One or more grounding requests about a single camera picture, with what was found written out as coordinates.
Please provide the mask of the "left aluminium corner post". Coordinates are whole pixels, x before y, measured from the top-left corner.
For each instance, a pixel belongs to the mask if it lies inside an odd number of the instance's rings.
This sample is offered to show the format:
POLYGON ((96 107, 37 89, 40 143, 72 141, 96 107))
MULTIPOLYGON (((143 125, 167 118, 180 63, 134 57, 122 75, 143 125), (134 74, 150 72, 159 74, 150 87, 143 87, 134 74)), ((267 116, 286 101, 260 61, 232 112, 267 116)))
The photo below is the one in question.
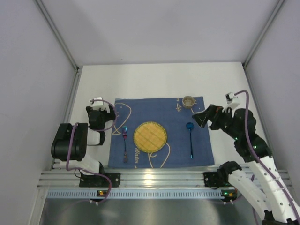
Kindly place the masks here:
POLYGON ((45 19, 47 25, 49 26, 49 28, 50 28, 52 34, 54 35, 54 37, 56 38, 56 40, 58 41, 60 48, 64 52, 64 54, 67 57, 69 63, 71 64, 72 68, 75 71, 78 71, 79 66, 77 65, 74 57, 72 56, 72 54, 71 54, 64 38, 62 37, 60 31, 58 30, 54 20, 52 19, 49 11, 46 8, 44 2, 42 0, 34 0, 33 2, 35 3, 37 8, 39 9, 42 17, 45 19))

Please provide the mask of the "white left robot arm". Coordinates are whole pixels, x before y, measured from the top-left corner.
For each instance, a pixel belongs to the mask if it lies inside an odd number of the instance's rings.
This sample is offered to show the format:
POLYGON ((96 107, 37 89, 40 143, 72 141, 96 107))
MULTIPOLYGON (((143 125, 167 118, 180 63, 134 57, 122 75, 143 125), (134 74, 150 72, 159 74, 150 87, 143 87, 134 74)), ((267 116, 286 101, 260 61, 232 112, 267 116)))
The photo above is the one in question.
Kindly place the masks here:
POLYGON ((101 162, 87 153, 88 146, 102 146, 105 142, 105 124, 116 120, 114 107, 87 106, 87 123, 61 123, 51 145, 54 159, 64 162, 66 170, 80 170, 88 176, 104 174, 101 162))

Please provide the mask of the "speckled ceramic cup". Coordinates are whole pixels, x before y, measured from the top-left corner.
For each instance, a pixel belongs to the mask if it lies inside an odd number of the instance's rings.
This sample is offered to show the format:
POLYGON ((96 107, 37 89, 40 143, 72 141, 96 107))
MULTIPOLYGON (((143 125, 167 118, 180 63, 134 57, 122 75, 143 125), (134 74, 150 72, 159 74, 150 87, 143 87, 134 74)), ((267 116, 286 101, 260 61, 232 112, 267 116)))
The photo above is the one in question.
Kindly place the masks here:
POLYGON ((196 104, 196 100, 192 96, 185 96, 182 99, 182 105, 186 109, 191 109, 196 104))

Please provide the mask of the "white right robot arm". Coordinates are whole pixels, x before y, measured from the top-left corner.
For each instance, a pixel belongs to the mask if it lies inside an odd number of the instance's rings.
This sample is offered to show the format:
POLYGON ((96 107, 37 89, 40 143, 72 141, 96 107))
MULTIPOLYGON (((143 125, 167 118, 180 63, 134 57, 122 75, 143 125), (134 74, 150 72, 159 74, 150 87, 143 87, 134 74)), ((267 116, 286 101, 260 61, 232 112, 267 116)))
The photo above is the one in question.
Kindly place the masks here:
POLYGON ((211 130, 222 130, 234 140, 237 153, 243 158, 260 183, 257 187, 235 161, 223 163, 218 175, 224 183, 237 188, 255 209, 264 225, 298 225, 300 207, 293 200, 275 166, 267 143, 256 133, 256 119, 244 108, 233 111, 210 105, 192 118, 200 127, 210 121, 211 130))

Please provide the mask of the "purple fork with patterned handle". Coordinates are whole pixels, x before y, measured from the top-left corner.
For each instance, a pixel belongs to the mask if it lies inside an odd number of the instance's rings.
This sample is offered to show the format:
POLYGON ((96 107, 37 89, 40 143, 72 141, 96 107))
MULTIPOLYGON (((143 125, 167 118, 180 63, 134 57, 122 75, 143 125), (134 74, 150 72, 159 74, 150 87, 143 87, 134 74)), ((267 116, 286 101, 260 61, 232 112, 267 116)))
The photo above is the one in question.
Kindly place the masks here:
POLYGON ((128 137, 127 126, 122 127, 122 136, 123 136, 123 140, 124 140, 124 163, 127 163, 128 162, 127 146, 126 146, 126 139, 128 137))

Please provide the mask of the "aluminium corner post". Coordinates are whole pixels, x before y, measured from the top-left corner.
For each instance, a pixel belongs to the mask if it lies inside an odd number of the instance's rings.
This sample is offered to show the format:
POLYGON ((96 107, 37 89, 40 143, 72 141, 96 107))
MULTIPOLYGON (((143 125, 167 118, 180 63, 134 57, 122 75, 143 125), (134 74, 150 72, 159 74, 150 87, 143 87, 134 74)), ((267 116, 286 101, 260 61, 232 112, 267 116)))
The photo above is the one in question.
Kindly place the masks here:
POLYGON ((60 48, 64 52, 64 54, 67 57, 69 63, 71 64, 72 68, 75 71, 78 71, 79 66, 77 65, 74 57, 72 56, 72 54, 71 54, 64 38, 62 37, 60 31, 58 30, 54 20, 52 19, 49 11, 46 8, 44 2, 42 0, 34 0, 33 2, 35 3, 37 8, 39 9, 42 17, 45 19, 47 25, 49 26, 49 28, 50 28, 52 34, 54 35, 54 37, 56 38, 56 40, 58 41, 60 48))
POLYGON ((273 25, 274 21, 280 14, 281 10, 286 4, 286 0, 277 0, 274 8, 272 9, 270 15, 267 17, 266 22, 264 23, 262 29, 259 31, 254 43, 252 44, 249 53, 246 56, 246 59, 242 63, 243 69, 245 70, 253 57, 255 56, 256 52, 258 51, 260 45, 263 43, 267 33, 269 32, 271 26, 273 25))

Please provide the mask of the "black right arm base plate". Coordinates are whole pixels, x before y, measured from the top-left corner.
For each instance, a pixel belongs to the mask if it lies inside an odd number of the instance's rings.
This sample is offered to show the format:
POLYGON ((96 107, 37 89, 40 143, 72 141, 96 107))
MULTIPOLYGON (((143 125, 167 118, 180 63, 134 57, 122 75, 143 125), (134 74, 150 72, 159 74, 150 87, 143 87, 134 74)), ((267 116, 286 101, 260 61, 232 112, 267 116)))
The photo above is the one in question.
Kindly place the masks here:
POLYGON ((211 189, 233 188, 234 186, 229 183, 230 174, 232 174, 232 171, 224 168, 218 168, 214 172, 204 172, 204 185, 211 189))

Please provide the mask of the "blue metallic spoon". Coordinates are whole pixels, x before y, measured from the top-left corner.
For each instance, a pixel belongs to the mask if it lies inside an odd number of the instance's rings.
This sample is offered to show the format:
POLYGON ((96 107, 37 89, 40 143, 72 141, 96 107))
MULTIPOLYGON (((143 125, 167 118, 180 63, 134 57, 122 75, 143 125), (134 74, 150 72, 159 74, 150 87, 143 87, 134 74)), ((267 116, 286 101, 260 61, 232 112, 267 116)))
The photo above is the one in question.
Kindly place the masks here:
POLYGON ((189 139, 190 139, 190 157, 191 159, 194 158, 193 154, 193 144, 192 144, 192 131, 194 129, 194 124, 192 122, 188 122, 186 124, 186 128, 189 130, 189 139))

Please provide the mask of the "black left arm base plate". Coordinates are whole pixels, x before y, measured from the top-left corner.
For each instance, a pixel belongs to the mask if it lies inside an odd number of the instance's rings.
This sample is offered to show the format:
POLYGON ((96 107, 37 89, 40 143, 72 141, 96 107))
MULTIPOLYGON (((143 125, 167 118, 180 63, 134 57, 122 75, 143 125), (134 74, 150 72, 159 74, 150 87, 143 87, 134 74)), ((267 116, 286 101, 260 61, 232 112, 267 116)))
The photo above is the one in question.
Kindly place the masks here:
MULTIPOLYGON (((80 172, 80 182, 79 187, 81 188, 108 188, 109 181, 101 176, 80 172)), ((121 174, 119 172, 105 172, 106 176, 112 183, 111 187, 117 188, 120 185, 121 174)))

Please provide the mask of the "round yellow woven coaster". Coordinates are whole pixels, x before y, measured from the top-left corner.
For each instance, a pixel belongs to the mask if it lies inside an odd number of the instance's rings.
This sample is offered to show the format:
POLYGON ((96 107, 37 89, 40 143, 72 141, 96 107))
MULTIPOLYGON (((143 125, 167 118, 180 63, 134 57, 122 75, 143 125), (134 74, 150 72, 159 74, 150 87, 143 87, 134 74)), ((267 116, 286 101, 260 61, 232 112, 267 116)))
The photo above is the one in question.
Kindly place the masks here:
POLYGON ((161 124, 147 121, 135 129, 133 139, 135 146, 142 152, 155 153, 165 146, 167 132, 161 124))

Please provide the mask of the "blue cloth placemat with fish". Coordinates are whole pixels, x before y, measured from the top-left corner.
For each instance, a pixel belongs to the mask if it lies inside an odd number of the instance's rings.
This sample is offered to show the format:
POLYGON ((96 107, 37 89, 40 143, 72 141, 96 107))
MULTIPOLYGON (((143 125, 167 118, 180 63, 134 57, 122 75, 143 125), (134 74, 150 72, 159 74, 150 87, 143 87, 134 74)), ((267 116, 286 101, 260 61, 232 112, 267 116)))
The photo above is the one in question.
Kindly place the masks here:
POLYGON ((213 165, 208 127, 192 116, 204 110, 195 97, 191 109, 182 98, 116 99, 117 122, 112 129, 109 167, 176 168, 213 165))

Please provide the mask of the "aluminium front rail frame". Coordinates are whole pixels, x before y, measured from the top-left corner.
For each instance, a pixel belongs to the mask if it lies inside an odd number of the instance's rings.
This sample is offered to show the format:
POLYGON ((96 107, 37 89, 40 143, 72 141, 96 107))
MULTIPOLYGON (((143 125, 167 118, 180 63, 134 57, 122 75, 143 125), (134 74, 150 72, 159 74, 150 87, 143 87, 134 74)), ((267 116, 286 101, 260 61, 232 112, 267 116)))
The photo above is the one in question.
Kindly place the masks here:
MULTIPOLYGON (((218 165, 186 168, 105 168, 109 173, 120 173, 119 188, 147 189, 196 189, 204 186, 204 172, 215 172, 218 165)), ((65 168, 43 171, 38 188, 78 188, 80 180, 65 168)))

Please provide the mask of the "right aluminium corner post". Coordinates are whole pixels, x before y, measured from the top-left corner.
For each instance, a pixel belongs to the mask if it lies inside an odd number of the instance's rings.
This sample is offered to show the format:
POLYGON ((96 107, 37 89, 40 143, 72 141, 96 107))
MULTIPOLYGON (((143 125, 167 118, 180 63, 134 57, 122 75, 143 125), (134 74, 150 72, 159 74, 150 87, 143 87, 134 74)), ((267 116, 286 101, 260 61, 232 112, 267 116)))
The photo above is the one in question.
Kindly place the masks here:
POLYGON ((267 17, 266 22, 264 23, 262 29, 259 31, 254 43, 252 44, 249 53, 246 56, 246 59, 242 63, 243 69, 245 70, 253 57, 255 56, 256 52, 258 51, 260 45, 263 43, 267 33, 269 32, 271 26, 273 25, 274 21, 280 14, 281 10, 286 4, 286 0, 277 0, 274 8, 272 9, 270 15, 267 17))

